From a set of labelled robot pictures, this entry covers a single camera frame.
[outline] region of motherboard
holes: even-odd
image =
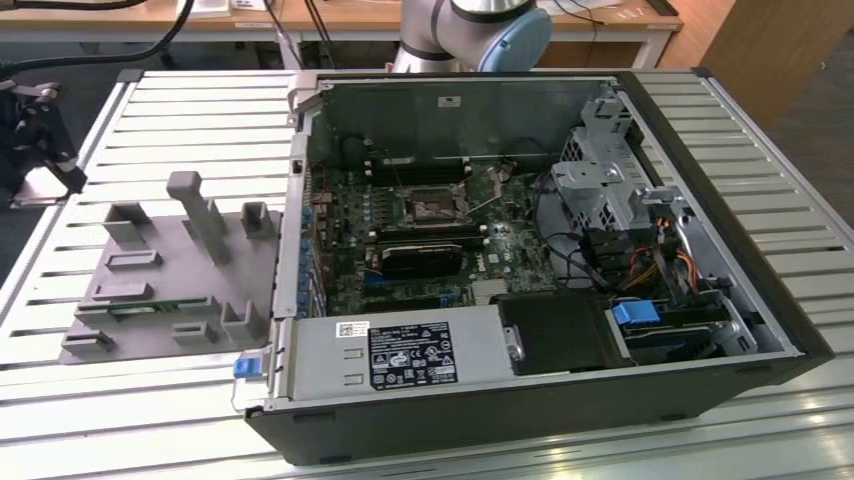
[[[312,171],[327,315],[482,305],[555,288],[531,221],[535,175],[512,170],[495,159],[386,158]]]

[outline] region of black cable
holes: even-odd
[[[318,5],[314,0],[303,0],[303,2],[306,3],[306,10],[308,10],[308,15],[311,16],[311,22],[315,24],[315,30],[320,37],[320,44],[323,45],[326,54],[330,57],[330,63],[332,64],[332,68],[338,70],[338,64],[332,54],[332,38],[330,37],[330,31],[326,29],[326,22],[323,21],[323,16],[318,10]]]
[[[605,277],[602,277],[602,275],[599,275],[599,273],[590,267],[590,265],[585,265],[583,263],[581,263],[578,260],[573,260],[570,258],[570,256],[567,256],[563,252],[561,252],[561,250],[558,250],[546,240],[546,238],[543,237],[543,232],[539,229],[539,223],[538,223],[538,213],[539,213],[539,202],[540,202],[540,198],[543,196],[543,192],[542,192],[542,187],[543,187],[543,179],[548,177],[548,172],[544,172],[539,175],[539,177],[536,178],[536,180],[534,181],[534,205],[532,205],[532,220],[534,220],[534,233],[536,234],[536,238],[539,239],[540,242],[543,242],[543,245],[546,246],[546,248],[548,249],[548,251],[561,259],[567,263],[567,268],[569,265],[575,265],[589,276],[590,279],[593,280],[593,282],[595,284],[599,285],[599,287],[602,287],[606,290],[613,290],[614,288],[611,287],[611,284],[609,283],[609,281],[605,279]]]
[[[182,31],[182,28],[187,23],[187,19],[190,18],[190,13],[192,12],[194,3],[195,0],[186,1],[184,8],[178,15],[178,19],[172,24],[172,28],[163,35],[160,41],[155,43],[147,50],[123,55],[89,55],[80,57],[56,57],[41,58],[37,60],[24,60],[23,62],[11,63],[0,67],[0,80],[21,72],[36,70],[40,68],[71,67],[76,65],[96,65],[104,63],[124,63],[146,60],[148,57],[156,55],[166,49],[166,47],[170,45],[170,42],[175,38],[175,35],[178,35],[178,32]]]
[[[306,70],[306,67],[303,66],[303,60],[299,58],[299,53],[296,52],[296,50],[294,49],[294,44],[291,43],[291,37],[288,36],[288,33],[284,30],[284,26],[282,25],[282,22],[279,21],[279,17],[276,16],[275,12],[272,11],[272,7],[271,7],[271,3],[275,0],[264,0],[264,9],[267,10],[267,13],[270,14],[270,18],[272,19],[272,23],[276,26],[276,32],[279,33],[279,41],[284,42],[284,46],[287,47],[287,49],[291,52],[291,55],[294,55],[294,58],[296,59],[296,64],[299,65],[300,70]]]
[[[103,11],[103,10],[121,10],[123,8],[131,8],[136,5],[142,5],[148,0],[121,0],[119,2],[105,3],[77,3],[77,2],[51,2],[44,0],[20,0],[13,3],[9,10],[28,9],[28,10],[84,10],[84,11]]]
[[[590,67],[590,60],[593,59],[593,49],[597,43],[597,38],[599,37],[599,25],[605,26],[607,24],[603,21],[593,18],[593,10],[587,8],[587,6],[578,3],[575,0],[570,0],[570,2],[578,5],[579,8],[583,8],[585,10],[587,10],[587,14],[590,15],[590,18],[582,17],[581,15],[575,15],[573,12],[570,12],[566,8],[563,8],[563,5],[561,5],[559,0],[552,0],[552,2],[555,3],[558,8],[563,11],[566,15],[569,15],[570,17],[575,17],[581,20],[585,20],[586,22],[590,22],[590,24],[593,25],[593,41],[590,42],[590,48],[587,49],[587,60],[585,60],[585,68],[587,68]]]
[[[585,60],[585,68],[587,68],[590,67],[590,60],[593,59],[593,49],[597,46],[597,37],[599,36],[599,27],[597,25],[602,22],[598,22],[593,18],[593,10],[587,8],[586,5],[582,5],[575,0],[570,0],[570,2],[573,2],[575,5],[578,5],[585,10],[587,10],[587,14],[590,15],[590,25],[593,26],[593,41],[590,42],[590,48],[587,49],[587,60]]]

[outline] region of blue latch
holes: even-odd
[[[255,378],[262,376],[260,357],[239,358],[235,362],[235,378]]]
[[[655,305],[650,300],[622,302],[611,309],[611,312],[614,312],[614,318],[621,325],[638,325],[662,321]]]

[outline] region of floor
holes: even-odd
[[[104,45],[101,53],[125,53],[143,45]],[[178,67],[186,70],[259,68],[259,52],[235,44],[176,44],[171,49]],[[0,58],[80,55],[73,44],[0,44]],[[347,68],[375,68],[394,59],[391,43],[350,44],[336,51]],[[260,61],[268,55],[262,52]],[[17,78],[21,84],[60,82],[68,91],[63,117],[77,144],[124,68],[163,69],[159,59],[134,64],[69,67],[31,72]],[[847,35],[827,59],[801,99],[781,118],[769,135],[830,204],[854,224],[854,34]],[[39,210],[0,210],[0,284],[15,264],[20,249],[39,220]]]

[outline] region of power supply label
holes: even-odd
[[[456,383],[447,322],[368,329],[368,361],[375,390]]]

